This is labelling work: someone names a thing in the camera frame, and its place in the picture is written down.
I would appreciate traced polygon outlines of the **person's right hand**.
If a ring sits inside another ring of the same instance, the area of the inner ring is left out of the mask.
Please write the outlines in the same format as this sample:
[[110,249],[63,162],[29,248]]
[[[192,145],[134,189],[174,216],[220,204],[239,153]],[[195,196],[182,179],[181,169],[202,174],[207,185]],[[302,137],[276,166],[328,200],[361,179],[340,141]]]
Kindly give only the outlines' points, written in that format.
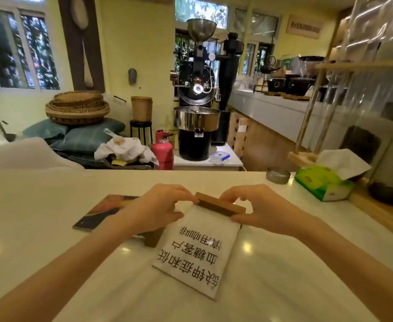
[[299,238],[310,230],[317,229],[322,223],[265,184],[234,186],[220,196],[220,200],[230,203],[238,199],[251,203],[254,227],[269,232]]

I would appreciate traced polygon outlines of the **long wooden sign holder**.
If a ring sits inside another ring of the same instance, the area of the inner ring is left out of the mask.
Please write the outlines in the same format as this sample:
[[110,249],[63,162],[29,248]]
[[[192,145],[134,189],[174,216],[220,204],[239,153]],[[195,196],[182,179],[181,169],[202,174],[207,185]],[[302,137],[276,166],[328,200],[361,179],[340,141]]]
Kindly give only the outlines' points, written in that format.
[[198,199],[198,203],[197,203],[198,206],[217,212],[223,216],[232,217],[234,215],[240,215],[246,213],[246,208],[242,206],[227,201],[223,201],[218,198],[205,195],[199,192],[197,192],[195,196]]

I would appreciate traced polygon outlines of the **white printed sign card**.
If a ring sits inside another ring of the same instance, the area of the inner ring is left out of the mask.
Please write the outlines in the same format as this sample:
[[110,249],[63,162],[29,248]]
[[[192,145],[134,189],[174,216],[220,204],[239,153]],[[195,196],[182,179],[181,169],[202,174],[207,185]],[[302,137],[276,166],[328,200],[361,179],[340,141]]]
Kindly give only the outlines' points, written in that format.
[[214,300],[241,225],[192,205],[177,221],[152,266]]

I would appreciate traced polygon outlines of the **person's right forearm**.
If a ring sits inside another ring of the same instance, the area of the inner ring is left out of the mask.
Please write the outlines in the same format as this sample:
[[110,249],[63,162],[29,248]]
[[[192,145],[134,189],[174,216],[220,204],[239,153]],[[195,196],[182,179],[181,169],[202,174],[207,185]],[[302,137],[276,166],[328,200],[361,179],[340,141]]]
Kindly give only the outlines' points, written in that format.
[[381,322],[393,322],[393,271],[319,218],[308,216],[296,238],[312,250]]

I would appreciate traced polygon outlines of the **small wooden block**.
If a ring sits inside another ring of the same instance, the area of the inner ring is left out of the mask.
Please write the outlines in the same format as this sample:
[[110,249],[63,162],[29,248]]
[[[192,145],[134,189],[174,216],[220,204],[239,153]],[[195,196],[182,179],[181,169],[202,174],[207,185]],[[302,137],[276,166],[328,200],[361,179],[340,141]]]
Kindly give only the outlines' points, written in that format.
[[144,245],[148,248],[156,248],[162,234],[165,230],[165,227],[160,227],[154,231],[144,232]]

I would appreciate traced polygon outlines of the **low white table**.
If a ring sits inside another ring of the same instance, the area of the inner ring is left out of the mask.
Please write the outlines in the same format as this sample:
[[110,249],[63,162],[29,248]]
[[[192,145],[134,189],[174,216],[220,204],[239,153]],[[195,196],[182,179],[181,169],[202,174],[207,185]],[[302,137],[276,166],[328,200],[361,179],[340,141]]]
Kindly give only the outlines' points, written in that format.
[[210,154],[216,151],[223,151],[230,155],[229,159],[221,165],[215,165],[209,161],[187,161],[181,158],[179,150],[174,150],[173,170],[178,171],[242,171],[245,170],[242,161],[235,154],[233,149],[228,145],[210,146]]

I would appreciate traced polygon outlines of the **crumpled white cloth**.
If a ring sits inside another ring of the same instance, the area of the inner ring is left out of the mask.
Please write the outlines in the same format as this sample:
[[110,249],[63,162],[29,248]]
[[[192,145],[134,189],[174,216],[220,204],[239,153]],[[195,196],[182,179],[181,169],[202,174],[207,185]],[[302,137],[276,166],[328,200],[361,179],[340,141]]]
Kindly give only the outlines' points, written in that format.
[[159,161],[155,154],[148,146],[142,145],[138,138],[126,138],[113,133],[105,128],[104,133],[112,138],[107,143],[102,143],[94,152],[96,161],[114,155],[117,160],[131,162],[138,160],[140,163],[154,163],[159,165]]

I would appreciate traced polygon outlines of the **black round stool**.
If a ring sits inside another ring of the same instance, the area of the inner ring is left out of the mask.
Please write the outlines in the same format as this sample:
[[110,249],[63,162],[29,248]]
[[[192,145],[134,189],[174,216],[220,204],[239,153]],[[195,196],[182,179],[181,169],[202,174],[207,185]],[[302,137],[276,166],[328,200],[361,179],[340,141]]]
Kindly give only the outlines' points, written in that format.
[[137,131],[138,139],[145,146],[151,146],[153,144],[153,132],[151,121],[137,121],[132,119],[129,121],[129,135],[130,138],[134,138],[133,131]]

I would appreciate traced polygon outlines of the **long white counter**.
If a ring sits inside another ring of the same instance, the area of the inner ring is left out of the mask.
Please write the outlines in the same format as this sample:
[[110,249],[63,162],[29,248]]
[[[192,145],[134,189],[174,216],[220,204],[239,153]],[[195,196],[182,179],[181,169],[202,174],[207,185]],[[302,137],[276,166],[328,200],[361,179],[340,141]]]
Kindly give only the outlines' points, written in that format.
[[[297,142],[307,102],[234,90],[228,105],[252,119],[242,155],[248,171],[266,171],[274,166],[296,171],[296,165],[287,156]],[[322,150],[340,148],[347,130],[354,126],[380,140],[366,177],[393,187],[393,120],[382,118],[380,113],[336,107]]]

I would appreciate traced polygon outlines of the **black coffee roaster machine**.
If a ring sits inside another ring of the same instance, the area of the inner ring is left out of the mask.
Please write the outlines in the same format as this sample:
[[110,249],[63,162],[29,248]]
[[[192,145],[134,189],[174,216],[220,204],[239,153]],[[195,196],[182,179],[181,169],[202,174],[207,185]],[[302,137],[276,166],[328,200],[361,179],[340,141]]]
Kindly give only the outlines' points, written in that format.
[[179,156],[187,161],[205,161],[212,144],[224,145],[229,133],[231,112],[226,110],[237,77],[244,44],[231,32],[224,41],[225,54],[209,53],[204,46],[216,30],[208,19],[187,20],[194,49],[178,71],[170,72],[177,88],[179,106],[174,108],[178,129]]

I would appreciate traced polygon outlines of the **stack of wicker baskets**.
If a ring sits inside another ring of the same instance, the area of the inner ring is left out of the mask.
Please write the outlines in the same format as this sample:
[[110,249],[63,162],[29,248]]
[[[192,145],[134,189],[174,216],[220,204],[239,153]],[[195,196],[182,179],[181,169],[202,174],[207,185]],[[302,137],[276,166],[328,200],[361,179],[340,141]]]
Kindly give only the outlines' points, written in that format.
[[98,91],[68,91],[56,94],[45,107],[47,117],[62,125],[100,123],[109,114],[110,106]]

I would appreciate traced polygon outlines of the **white sofa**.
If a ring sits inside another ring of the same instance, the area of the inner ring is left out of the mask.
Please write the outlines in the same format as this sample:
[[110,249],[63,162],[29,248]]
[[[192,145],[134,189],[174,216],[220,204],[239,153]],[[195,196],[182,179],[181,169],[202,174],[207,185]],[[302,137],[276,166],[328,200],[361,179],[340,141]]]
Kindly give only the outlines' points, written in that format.
[[0,126],[0,169],[84,169],[55,153],[45,140],[24,138],[9,142]]

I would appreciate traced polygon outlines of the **window behind roaster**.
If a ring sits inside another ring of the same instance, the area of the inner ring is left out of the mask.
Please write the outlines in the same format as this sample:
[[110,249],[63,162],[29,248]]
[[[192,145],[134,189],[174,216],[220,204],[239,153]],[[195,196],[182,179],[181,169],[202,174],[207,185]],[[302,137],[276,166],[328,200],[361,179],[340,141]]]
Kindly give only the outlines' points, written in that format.
[[[188,52],[193,50],[195,43],[185,27],[187,20],[201,18],[216,23],[214,35],[204,42],[207,51],[215,54],[226,53],[221,40],[226,38],[229,32],[237,33],[238,40],[242,41],[247,27],[247,10],[205,0],[174,0],[174,18],[176,22],[174,69],[176,71],[184,61],[193,60]],[[262,66],[274,66],[273,53],[280,21],[281,18],[277,16],[252,12],[249,40],[243,55],[243,67],[237,72],[235,88],[251,89],[247,85],[254,76],[260,77]]]

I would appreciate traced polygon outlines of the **white framed side window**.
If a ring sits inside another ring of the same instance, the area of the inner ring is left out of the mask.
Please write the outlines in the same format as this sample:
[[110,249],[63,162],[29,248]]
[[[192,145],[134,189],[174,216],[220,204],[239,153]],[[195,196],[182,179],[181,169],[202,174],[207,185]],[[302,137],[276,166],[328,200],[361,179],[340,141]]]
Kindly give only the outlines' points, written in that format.
[[0,92],[60,90],[46,0],[0,0]]

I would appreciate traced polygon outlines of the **framed wall sign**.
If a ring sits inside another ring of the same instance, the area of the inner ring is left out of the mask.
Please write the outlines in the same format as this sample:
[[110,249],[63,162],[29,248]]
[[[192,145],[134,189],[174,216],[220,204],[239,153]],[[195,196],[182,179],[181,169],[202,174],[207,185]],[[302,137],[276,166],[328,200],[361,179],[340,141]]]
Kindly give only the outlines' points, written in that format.
[[319,39],[323,27],[323,22],[292,14],[289,16],[286,33],[306,38]]

